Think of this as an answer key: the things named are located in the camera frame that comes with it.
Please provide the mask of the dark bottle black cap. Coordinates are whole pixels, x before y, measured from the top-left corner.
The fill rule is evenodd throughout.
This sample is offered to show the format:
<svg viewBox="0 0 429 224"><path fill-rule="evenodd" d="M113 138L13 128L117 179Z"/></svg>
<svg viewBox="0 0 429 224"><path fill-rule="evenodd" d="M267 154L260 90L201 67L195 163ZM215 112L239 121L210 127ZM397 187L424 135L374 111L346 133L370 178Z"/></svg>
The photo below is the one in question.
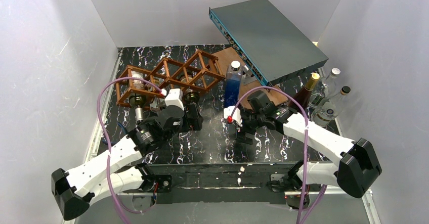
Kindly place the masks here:
<svg viewBox="0 0 429 224"><path fill-rule="evenodd" d="M188 105L190 103L198 103L200 100L200 94L191 88L182 88L183 97L182 101Z"/></svg>

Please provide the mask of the green bottle silver cap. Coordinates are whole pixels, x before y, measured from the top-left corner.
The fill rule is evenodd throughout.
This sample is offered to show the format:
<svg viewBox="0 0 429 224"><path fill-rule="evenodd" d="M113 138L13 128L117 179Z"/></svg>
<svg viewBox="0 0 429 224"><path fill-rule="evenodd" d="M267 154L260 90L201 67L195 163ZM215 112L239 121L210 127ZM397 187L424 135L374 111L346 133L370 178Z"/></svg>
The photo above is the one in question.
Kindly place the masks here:
<svg viewBox="0 0 429 224"><path fill-rule="evenodd" d="M140 80L133 80L133 85L137 89L145 89L144 84ZM143 121L143 107L146 104L146 96L139 93L131 93L129 97L130 105L135 109L136 125Z"/></svg>

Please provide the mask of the blue glass bottle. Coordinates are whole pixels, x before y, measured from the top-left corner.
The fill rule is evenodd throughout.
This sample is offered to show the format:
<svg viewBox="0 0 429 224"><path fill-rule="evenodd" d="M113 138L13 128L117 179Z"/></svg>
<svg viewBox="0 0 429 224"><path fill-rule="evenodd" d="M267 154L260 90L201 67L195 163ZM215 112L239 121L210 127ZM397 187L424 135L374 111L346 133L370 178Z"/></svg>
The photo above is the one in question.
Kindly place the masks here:
<svg viewBox="0 0 429 224"><path fill-rule="evenodd" d="M227 68L224 89L224 108L234 106L239 97L242 67L239 61L232 61Z"/></svg>

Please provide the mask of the dark bottle gold cap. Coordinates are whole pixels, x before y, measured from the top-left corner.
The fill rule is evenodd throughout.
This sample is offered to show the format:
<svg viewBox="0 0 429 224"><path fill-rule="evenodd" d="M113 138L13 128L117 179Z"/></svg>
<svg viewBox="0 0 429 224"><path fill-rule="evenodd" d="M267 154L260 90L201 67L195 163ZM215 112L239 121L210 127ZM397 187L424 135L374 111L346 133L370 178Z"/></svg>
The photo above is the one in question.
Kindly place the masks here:
<svg viewBox="0 0 429 224"><path fill-rule="evenodd" d="M318 84L319 80L320 80L320 74L316 72L312 73L311 77L304 85L304 87L302 87L293 97L304 110L307 108L310 100L310 96L313 92L313 89Z"/></svg>

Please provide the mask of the clear glass bottle dark label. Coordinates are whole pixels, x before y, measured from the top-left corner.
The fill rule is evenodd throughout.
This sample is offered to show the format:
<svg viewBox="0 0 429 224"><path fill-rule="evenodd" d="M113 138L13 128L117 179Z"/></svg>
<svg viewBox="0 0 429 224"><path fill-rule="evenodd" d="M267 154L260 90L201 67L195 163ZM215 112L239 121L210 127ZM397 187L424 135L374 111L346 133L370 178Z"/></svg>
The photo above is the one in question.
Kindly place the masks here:
<svg viewBox="0 0 429 224"><path fill-rule="evenodd" d="M337 81L336 79L340 75L341 70L338 68L332 68L330 73L320 79L310 95L309 104L310 108L315 109L320 102L327 97L330 97L336 92Z"/></svg>

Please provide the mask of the clear bottle white label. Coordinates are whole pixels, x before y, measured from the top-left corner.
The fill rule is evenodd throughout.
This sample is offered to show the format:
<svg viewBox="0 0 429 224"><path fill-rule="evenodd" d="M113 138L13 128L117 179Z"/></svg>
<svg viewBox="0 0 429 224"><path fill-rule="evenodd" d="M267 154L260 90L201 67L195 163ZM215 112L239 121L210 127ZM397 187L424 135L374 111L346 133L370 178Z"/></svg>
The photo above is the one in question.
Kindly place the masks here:
<svg viewBox="0 0 429 224"><path fill-rule="evenodd" d="M320 127L327 127L344 110L346 98L350 92L349 86L343 86L337 94L324 98L314 110L312 121Z"/></svg>

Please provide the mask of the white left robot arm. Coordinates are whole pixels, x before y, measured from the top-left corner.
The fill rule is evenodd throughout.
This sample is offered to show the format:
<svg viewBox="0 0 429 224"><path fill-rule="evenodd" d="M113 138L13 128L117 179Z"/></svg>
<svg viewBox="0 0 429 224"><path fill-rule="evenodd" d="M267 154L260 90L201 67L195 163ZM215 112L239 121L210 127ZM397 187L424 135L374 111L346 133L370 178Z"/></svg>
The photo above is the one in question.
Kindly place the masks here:
<svg viewBox="0 0 429 224"><path fill-rule="evenodd" d="M53 171L51 191L63 219L75 219L97 201L119 192L151 190L156 176L148 164L140 163L125 171L120 169L160 149L181 132L201 130L202 122L196 103L184 108L169 105L90 161L69 170Z"/></svg>

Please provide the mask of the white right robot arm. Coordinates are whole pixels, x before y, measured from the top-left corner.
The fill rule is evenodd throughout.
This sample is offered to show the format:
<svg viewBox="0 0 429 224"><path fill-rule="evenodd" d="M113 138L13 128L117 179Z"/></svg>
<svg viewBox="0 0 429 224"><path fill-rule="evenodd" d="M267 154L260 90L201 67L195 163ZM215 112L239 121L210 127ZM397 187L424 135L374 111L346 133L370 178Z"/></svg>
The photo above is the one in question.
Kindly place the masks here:
<svg viewBox="0 0 429 224"><path fill-rule="evenodd" d="M308 129L307 145L322 153L329 162L299 161L287 175L269 181L280 191L299 190L307 185L331 185L341 188L355 198L361 198L381 175L382 169L373 145L361 138L353 141L336 135L313 122L305 122L302 114L288 106L276 106L263 91L249 96L251 109L224 108L224 118L237 125L236 140L251 144L246 135L265 126L283 135L304 141Z"/></svg>

